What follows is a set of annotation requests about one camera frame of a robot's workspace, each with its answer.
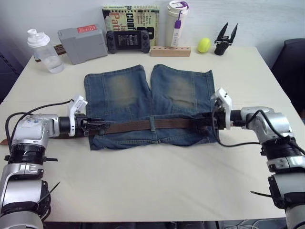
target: faded denim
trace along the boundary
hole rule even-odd
[[[109,123],[150,120],[151,130],[132,131],[90,137],[91,149],[124,149],[167,143],[190,146],[215,142],[211,128],[155,129],[155,119],[194,118],[212,111],[214,93],[212,71],[180,71],[158,64],[154,66],[149,88],[143,66],[101,74],[88,74],[84,80],[87,116]]]

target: white bottle cap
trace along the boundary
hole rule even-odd
[[[178,17],[179,13],[183,17],[184,15],[187,15],[189,6],[185,1],[179,1],[179,0],[174,0],[168,3],[167,6],[168,14],[173,16],[173,17]]]
[[[28,30],[28,45],[31,48],[45,46],[50,42],[50,38],[44,32],[37,32],[36,29]]]

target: table surface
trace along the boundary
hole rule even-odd
[[[32,58],[0,105],[0,138],[5,138],[8,115],[51,102],[85,95],[83,79],[89,73],[144,66],[149,81],[155,64],[206,72],[213,71],[215,88],[222,86],[234,109],[269,106],[290,121],[301,147],[305,127],[255,47],[229,47],[223,56],[199,54],[192,47],[189,58],[150,57],[141,52],[115,55],[72,65],[61,58],[65,70],[51,74]],[[67,106],[49,107],[44,114],[66,115]],[[232,128],[220,132],[224,143],[257,141],[250,130]],[[0,147],[2,156],[8,154]],[[195,221],[284,217],[270,198],[250,193],[269,193],[270,172],[260,146],[224,148],[217,143],[191,147],[165,144],[125,150],[91,151],[87,138],[49,140],[44,180],[60,185],[52,194],[53,221]]]

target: clear plastic bottle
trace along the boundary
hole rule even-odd
[[[64,65],[58,57],[50,38],[44,32],[37,32],[36,29],[28,30],[28,45],[33,48],[41,62],[51,73],[60,73]]]

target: belt loop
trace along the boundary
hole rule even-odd
[[[151,131],[155,132],[156,127],[154,126],[154,116],[149,117],[149,124],[151,125]]]
[[[104,136],[107,133],[106,129],[102,129],[99,131],[99,136]]]

